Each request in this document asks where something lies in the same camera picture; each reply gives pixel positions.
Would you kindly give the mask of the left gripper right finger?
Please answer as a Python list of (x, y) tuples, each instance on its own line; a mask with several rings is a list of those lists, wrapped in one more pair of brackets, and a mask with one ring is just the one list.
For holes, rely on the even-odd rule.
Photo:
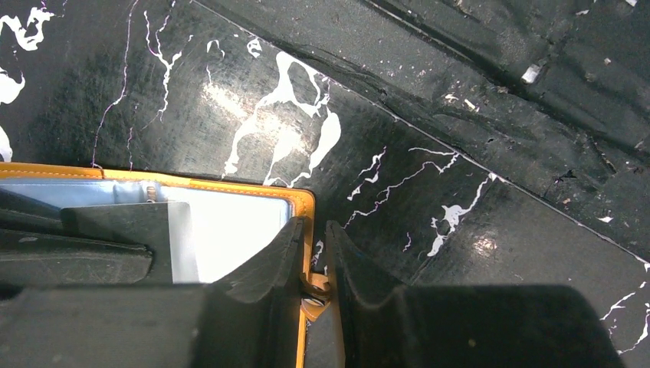
[(563, 285), (411, 286), (326, 226), (338, 367), (621, 367), (591, 305)]

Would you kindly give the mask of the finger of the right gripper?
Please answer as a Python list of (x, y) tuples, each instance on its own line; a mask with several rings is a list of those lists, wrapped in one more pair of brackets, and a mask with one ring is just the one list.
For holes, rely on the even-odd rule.
[(149, 273), (145, 246), (78, 216), (113, 205), (98, 189), (2, 189), (1, 285), (132, 284)]

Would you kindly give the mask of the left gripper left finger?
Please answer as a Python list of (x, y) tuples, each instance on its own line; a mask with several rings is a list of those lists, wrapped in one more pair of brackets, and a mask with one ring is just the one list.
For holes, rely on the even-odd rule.
[(305, 220), (211, 284), (40, 287), (1, 312), (3, 367), (298, 367)]

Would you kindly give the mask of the orange leather card holder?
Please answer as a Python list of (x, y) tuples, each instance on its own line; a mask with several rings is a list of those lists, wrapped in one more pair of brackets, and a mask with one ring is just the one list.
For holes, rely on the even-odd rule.
[[(222, 279), (266, 247), (290, 219), (304, 218), (300, 314), (305, 322), (304, 346), (298, 367), (304, 365), (307, 321), (323, 310), (327, 299), (325, 277), (312, 275), (310, 271), (315, 213), (315, 199), (310, 192), (154, 172), (32, 163), (3, 163), (2, 189), (98, 189), (110, 194), (115, 204), (187, 202), (192, 211), (198, 284), (211, 284)], [(143, 279), (132, 284), (151, 285)], [(1, 312), (15, 291), (97, 285), (131, 284), (1, 285)]]

